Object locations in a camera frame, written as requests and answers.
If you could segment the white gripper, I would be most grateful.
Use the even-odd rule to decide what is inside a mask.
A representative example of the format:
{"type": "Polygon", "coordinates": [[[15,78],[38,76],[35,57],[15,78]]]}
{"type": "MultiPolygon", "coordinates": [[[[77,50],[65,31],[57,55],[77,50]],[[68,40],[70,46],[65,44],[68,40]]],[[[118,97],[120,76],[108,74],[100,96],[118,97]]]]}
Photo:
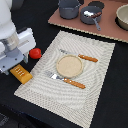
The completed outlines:
{"type": "Polygon", "coordinates": [[[27,63],[28,52],[35,46],[36,42],[31,28],[0,40],[0,73],[8,74],[8,70],[21,61],[27,63]]]}

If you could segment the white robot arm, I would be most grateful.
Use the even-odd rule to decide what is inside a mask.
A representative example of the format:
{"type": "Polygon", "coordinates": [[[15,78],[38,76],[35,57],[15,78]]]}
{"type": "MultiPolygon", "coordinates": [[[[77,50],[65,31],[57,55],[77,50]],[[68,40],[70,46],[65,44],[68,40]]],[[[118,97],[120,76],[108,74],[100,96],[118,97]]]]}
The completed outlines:
{"type": "Polygon", "coordinates": [[[24,0],[0,0],[0,73],[9,70],[21,61],[28,62],[28,53],[36,46],[31,28],[16,31],[11,11],[19,9],[24,0]]]}

